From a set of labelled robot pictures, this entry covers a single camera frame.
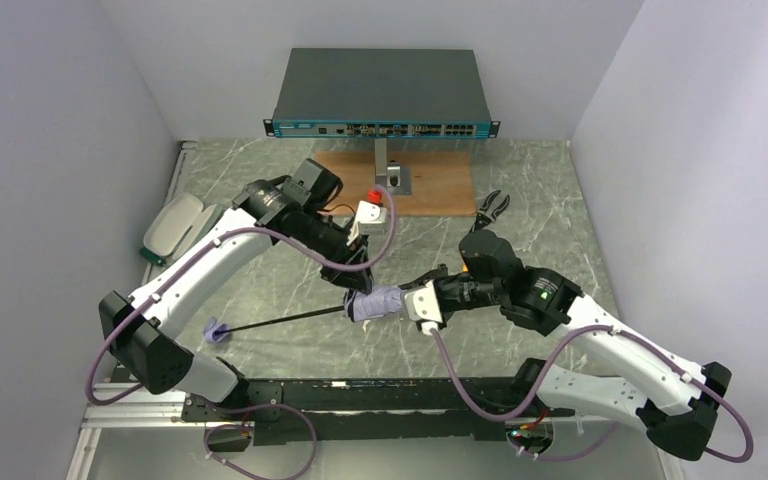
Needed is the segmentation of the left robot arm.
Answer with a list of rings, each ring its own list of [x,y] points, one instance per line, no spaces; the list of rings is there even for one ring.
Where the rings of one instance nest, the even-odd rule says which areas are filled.
[[[357,292],[372,289],[371,268],[394,238],[396,206],[377,185],[380,199],[360,201],[340,225],[325,214],[342,180],[312,159],[292,175],[247,184],[208,233],[156,279],[128,295],[110,292],[99,303],[111,354],[152,394],[177,389],[224,409],[249,406],[249,382],[233,365],[181,345],[177,338],[199,308],[236,272],[277,243],[321,265],[330,284]],[[369,233],[385,229],[385,242],[368,253]]]

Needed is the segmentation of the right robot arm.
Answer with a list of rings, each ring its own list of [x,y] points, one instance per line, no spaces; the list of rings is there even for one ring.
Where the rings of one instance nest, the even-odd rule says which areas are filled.
[[[571,409],[642,431],[661,450],[697,461],[708,445],[718,411],[734,409],[724,395],[730,371],[700,365],[645,339],[554,270],[526,266],[511,244],[490,230],[465,236],[462,273],[431,279],[402,294],[408,318],[441,351],[439,334],[456,312],[496,307],[517,327],[553,338],[544,361],[525,362],[524,393],[505,413],[490,413],[467,393],[449,356],[443,358],[459,396],[479,416],[508,422],[531,405]]]

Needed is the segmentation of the purple folding umbrella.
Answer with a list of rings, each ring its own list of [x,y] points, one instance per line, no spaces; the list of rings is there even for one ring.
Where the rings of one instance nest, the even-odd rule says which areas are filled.
[[[363,323],[398,313],[402,308],[402,290],[399,287],[374,286],[369,294],[347,291],[343,297],[342,304],[338,306],[321,308],[238,327],[231,327],[225,323],[219,323],[216,318],[211,318],[203,330],[203,337],[208,343],[218,344],[235,332],[274,326],[338,312],[342,312],[352,323]]]

